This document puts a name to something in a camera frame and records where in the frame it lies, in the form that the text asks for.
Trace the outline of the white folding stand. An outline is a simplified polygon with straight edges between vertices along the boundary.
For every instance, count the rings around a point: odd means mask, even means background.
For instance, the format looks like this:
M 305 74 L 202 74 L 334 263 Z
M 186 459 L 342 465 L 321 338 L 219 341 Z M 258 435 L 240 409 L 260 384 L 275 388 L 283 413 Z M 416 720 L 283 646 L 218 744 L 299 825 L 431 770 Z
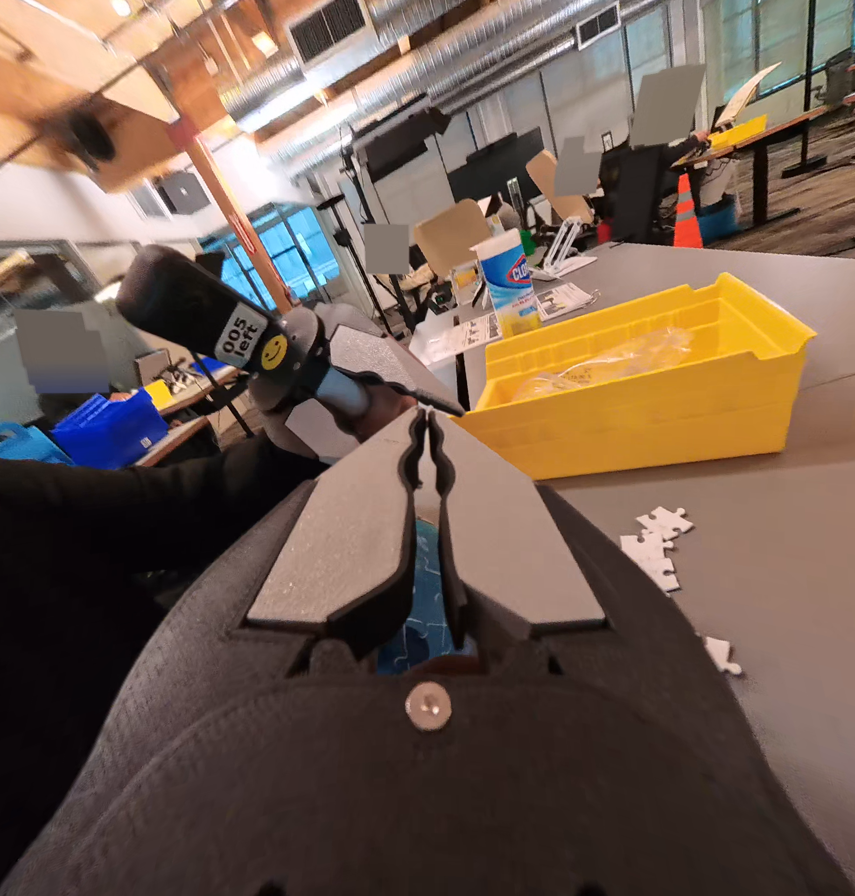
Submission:
M 577 238 L 582 234 L 583 220 L 579 216 L 570 216 L 559 227 L 551 247 L 543 256 L 538 267 L 532 268 L 534 278 L 545 281 L 563 279 L 566 275 L 574 273 L 583 267 L 597 261 L 597 257 L 577 252 L 575 249 Z

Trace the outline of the orange traffic cone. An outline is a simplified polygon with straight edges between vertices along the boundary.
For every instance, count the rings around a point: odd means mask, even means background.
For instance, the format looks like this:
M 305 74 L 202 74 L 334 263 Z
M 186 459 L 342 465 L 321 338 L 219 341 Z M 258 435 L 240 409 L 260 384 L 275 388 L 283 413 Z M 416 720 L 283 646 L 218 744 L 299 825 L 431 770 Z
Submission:
M 673 246 L 676 248 L 703 248 L 689 175 L 685 172 L 680 174 L 679 180 L 676 218 L 673 229 Z

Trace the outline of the person's left hand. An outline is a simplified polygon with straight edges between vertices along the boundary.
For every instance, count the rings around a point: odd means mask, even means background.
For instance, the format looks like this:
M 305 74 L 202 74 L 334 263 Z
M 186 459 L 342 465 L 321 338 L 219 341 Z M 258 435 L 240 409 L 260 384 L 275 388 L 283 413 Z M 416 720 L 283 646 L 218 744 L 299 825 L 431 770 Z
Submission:
M 418 401 L 401 394 L 387 385 L 364 384 L 368 398 L 366 411 L 358 417 L 350 417 L 342 412 L 333 413 L 341 431 L 352 436 L 358 443 L 364 443 L 410 409 L 418 407 Z

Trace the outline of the pile of white puzzle pieces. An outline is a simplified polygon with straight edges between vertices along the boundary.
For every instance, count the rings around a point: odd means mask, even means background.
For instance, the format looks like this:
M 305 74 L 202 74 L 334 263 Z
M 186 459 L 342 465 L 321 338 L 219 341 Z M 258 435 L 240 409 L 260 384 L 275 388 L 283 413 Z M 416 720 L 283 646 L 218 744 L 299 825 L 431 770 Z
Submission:
M 621 551 L 664 593 L 679 591 L 680 581 L 671 554 L 675 541 L 694 528 L 683 507 L 658 506 L 635 518 L 639 531 L 619 536 Z

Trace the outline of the orange support column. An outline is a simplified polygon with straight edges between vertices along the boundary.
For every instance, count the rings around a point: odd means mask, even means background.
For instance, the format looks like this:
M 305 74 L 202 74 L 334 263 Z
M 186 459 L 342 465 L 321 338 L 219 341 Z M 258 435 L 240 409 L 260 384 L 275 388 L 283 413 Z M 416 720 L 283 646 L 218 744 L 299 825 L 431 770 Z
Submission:
M 168 125 L 168 134 L 176 149 L 187 153 L 199 177 L 258 272 L 278 311 L 282 314 L 289 312 L 293 306 L 290 290 L 268 255 L 262 240 L 256 234 L 229 181 L 220 171 L 198 128 L 190 118 L 180 116 Z

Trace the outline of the white puzzle piece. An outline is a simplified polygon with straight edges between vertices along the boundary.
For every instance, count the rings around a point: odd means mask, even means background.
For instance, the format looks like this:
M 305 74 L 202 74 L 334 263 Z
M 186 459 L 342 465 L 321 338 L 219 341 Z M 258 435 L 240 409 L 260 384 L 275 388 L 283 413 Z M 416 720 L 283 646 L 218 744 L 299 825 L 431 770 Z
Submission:
M 744 675 L 742 666 L 733 659 L 731 642 L 710 635 L 702 635 L 701 638 L 708 656 L 720 672 L 734 678 Z

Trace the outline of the printed paper leaflet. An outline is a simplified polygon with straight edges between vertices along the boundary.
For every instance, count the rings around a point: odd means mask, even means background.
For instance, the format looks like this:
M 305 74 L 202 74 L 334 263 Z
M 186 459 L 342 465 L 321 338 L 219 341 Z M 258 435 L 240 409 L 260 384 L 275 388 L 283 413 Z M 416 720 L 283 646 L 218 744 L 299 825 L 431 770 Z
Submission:
M 495 312 L 463 322 L 457 326 L 456 330 L 459 345 L 457 351 L 459 352 L 465 352 L 503 339 Z
M 562 282 L 537 295 L 540 319 L 548 323 L 562 316 L 583 311 L 594 305 L 599 290 L 587 292 L 571 282 Z

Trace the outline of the clear plastic bag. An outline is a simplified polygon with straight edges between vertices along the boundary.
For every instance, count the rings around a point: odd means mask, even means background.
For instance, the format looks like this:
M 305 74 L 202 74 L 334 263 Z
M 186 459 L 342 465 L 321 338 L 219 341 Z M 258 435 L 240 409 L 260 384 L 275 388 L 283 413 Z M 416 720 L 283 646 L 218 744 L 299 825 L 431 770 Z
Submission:
M 676 327 L 655 330 L 566 369 L 533 375 L 515 390 L 512 400 L 545 398 L 668 370 L 689 357 L 693 343 L 690 330 Z

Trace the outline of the blue puzzle ball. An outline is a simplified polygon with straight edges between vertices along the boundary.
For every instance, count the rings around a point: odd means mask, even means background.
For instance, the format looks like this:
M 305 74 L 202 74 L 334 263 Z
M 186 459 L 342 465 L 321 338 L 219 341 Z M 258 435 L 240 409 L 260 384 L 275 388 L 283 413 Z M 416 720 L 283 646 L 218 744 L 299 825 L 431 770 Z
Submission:
M 398 676 L 414 666 L 445 656 L 477 655 L 471 639 L 456 649 L 446 621 L 439 533 L 433 524 L 417 520 L 411 611 L 401 629 L 377 654 L 378 675 Z

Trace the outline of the silver ventilation duct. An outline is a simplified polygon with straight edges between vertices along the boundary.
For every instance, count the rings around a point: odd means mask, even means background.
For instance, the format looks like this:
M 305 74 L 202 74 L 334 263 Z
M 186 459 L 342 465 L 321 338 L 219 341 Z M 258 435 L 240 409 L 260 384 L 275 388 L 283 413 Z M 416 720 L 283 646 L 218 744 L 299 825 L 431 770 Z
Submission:
M 326 104 L 294 118 L 315 93 L 301 80 L 290 83 L 272 64 L 250 86 L 223 96 L 238 128 L 267 152 L 295 156 L 344 127 L 395 109 L 425 93 L 439 99 L 538 49 L 566 32 L 579 31 L 592 16 L 617 6 L 624 23 L 659 2 L 492 2 L 330 97 Z

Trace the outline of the person's left forearm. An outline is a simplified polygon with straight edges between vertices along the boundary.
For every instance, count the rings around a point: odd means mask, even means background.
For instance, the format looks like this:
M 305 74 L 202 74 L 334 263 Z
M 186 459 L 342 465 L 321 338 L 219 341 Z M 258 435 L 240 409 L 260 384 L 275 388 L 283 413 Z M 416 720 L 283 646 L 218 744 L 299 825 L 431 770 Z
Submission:
M 209 562 L 326 468 L 262 434 L 165 468 L 0 459 L 0 599 Z

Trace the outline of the black monitor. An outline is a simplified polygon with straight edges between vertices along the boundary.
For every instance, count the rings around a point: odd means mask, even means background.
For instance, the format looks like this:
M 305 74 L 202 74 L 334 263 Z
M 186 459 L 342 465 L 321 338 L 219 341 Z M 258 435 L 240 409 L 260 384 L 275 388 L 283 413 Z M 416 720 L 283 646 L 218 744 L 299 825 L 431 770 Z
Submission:
M 475 201 L 493 194 L 511 199 L 508 181 L 517 179 L 525 202 L 542 195 L 526 166 L 544 150 L 542 131 L 536 127 L 524 134 L 511 133 L 468 155 L 465 165 L 447 175 L 454 202 Z

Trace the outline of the small yellow bin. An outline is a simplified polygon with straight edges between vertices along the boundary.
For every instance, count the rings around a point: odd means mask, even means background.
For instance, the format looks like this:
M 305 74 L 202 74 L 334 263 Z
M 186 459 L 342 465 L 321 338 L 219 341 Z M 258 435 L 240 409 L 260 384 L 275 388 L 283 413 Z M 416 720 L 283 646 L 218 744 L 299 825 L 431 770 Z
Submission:
M 726 130 L 712 132 L 710 135 L 710 149 L 715 152 L 723 151 L 743 141 L 753 140 L 767 130 L 767 124 L 768 116 L 764 114 Z

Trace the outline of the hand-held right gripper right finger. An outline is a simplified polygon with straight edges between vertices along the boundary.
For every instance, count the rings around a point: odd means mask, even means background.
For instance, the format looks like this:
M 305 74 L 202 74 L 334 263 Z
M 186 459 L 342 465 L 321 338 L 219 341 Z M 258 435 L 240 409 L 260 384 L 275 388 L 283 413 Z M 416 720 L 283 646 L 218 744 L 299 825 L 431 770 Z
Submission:
M 488 648 L 604 625 L 531 478 L 438 412 L 428 434 L 444 609 L 456 647 L 469 638 Z

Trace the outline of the wipes canister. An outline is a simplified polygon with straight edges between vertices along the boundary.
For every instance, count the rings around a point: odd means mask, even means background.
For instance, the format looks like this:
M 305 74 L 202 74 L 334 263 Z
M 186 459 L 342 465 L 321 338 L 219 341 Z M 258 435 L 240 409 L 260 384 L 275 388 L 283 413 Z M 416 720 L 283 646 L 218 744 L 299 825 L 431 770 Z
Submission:
M 520 230 L 505 230 L 472 245 L 504 339 L 542 327 L 539 302 Z

